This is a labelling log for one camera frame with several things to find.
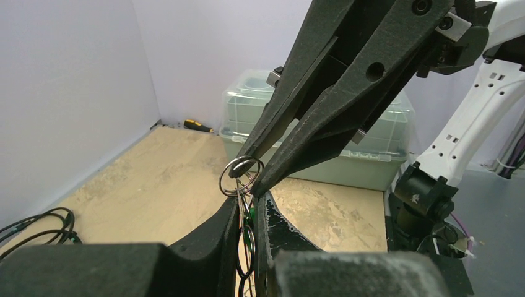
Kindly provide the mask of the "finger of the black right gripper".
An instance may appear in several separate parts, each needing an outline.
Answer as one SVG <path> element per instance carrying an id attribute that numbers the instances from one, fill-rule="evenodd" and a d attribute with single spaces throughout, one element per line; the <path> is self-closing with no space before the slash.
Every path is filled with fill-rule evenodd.
<path id="1" fill-rule="evenodd" d="M 269 103 L 238 156 L 261 158 L 296 117 L 312 85 L 327 87 L 355 58 L 356 1 L 313 1 Z"/>

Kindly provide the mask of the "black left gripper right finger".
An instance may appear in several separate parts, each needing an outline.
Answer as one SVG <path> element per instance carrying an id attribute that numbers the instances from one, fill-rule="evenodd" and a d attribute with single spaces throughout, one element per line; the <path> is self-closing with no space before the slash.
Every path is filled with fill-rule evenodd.
<path id="1" fill-rule="evenodd" d="M 326 252 L 258 197 L 257 296 L 449 296 L 436 265 L 414 252 Z"/>

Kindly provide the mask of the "metal key organizer ring plate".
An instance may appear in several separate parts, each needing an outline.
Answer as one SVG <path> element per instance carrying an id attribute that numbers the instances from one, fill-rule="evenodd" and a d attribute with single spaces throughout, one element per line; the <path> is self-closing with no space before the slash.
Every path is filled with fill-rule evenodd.
<path id="1" fill-rule="evenodd" d="M 240 171 L 248 167 L 257 166 L 255 174 L 250 174 L 245 171 L 243 176 L 246 178 L 242 180 L 241 177 L 235 178 L 235 188 L 226 189 L 223 187 L 223 177 L 227 170 Z M 238 296 L 256 296 L 255 289 L 255 259 L 258 251 L 254 227 L 251 228 L 246 221 L 249 207 L 254 206 L 254 198 L 251 195 L 251 189 L 254 185 L 255 179 L 260 175 L 264 169 L 264 163 L 257 158 L 250 156 L 240 156 L 230 161 L 223 169 L 219 177 L 219 190 L 227 196 L 236 200 L 239 211 L 239 229 L 237 235 L 237 260 L 236 273 L 239 277 L 239 284 L 237 286 Z"/>

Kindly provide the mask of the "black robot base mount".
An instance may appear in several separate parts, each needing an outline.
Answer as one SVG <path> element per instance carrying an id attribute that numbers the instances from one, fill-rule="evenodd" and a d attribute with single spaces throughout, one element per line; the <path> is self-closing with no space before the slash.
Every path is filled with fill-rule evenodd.
<path id="1" fill-rule="evenodd" d="M 429 257 L 443 276 L 451 296 L 474 296 L 467 275 L 467 261 L 473 257 L 474 238 L 448 221 L 437 224 L 422 239 L 403 237 L 396 223 L 402 202 L 393 193 L 385 197 L 385 223 L 388 251 L 414 251 Z"/>

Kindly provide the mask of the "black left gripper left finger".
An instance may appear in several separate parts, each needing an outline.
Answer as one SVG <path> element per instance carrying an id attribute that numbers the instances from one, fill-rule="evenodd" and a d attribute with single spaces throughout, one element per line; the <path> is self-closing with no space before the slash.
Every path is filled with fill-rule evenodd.
<path id="1" fill-rule="evenodd" d="M 30 246 L 1 264 L 2 296 L 233 296 L 239 210 L 227 199 L 161 243 Z"/>

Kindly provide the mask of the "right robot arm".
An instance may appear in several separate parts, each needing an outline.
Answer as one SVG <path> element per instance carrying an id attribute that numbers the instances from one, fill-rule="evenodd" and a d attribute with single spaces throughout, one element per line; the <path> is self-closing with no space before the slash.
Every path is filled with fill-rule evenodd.
<path id="1" fill-rule="evenodd" d="M 259 197 L 359 142 L 413 76 L 450 75 L 479 57 L 466 97 L 394 190 L 401 249 L 423 252 L 453 211 L 468 163 L 524 96 L 523 1 L 313 1 L 229 176 L 279 142 L 249 182 Z"/>

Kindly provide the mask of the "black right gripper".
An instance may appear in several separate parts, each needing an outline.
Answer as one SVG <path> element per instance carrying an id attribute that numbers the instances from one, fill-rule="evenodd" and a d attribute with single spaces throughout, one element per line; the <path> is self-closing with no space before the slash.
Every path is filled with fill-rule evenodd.
<path id="1" fill-rule="evenodd" d="M 311 86 L 255 180 L 254 196 L 358 142 L 412 75 L 472 65 L 488 40 L 490 19 L 482 12 L 494 8 L 474 1 L 356 2 L 354 60 L 332 84 Z"/>

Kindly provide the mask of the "green key tag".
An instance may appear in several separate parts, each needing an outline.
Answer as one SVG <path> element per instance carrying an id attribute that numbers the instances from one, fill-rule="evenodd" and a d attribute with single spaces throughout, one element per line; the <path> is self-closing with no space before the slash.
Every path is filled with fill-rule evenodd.
<path id="1" fill-rule="evenodd" d="M 249 212 L 247 214 L 247 219 L 246 221 L 248 222 L 249 226 L 251 228 L 254 227 L 254 218 L 255 218 L 256 214 L 255 214 L 255 209 L 254 209 L 254 206 L 250 206 L 249 207 Z"/>

